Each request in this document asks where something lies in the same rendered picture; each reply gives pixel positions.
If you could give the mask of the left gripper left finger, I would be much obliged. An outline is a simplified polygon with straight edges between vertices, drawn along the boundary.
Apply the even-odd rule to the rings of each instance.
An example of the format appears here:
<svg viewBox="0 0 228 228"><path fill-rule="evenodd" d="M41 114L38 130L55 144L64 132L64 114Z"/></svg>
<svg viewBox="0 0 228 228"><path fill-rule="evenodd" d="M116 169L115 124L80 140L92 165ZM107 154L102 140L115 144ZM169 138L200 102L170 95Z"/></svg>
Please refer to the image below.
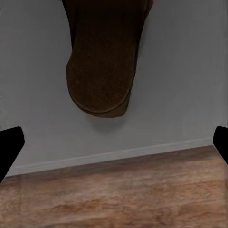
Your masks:
<svg viewBox="0 0 228 228"><path fill-rule="evenodd" d="M20 126L0 132L0 184L25 144Z"/></svg>

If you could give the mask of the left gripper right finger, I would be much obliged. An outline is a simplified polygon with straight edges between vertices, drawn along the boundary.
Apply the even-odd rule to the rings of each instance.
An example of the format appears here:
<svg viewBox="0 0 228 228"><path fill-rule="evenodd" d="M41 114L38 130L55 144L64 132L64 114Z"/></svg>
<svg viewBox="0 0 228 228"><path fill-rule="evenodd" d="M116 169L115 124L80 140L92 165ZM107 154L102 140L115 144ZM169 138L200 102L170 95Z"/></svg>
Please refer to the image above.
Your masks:
<svg viewBox="0 0 228 228"><path fill-rule="evenodd" d="M228 128L218 126L215 130L212 143L228 164Z"/></svg>

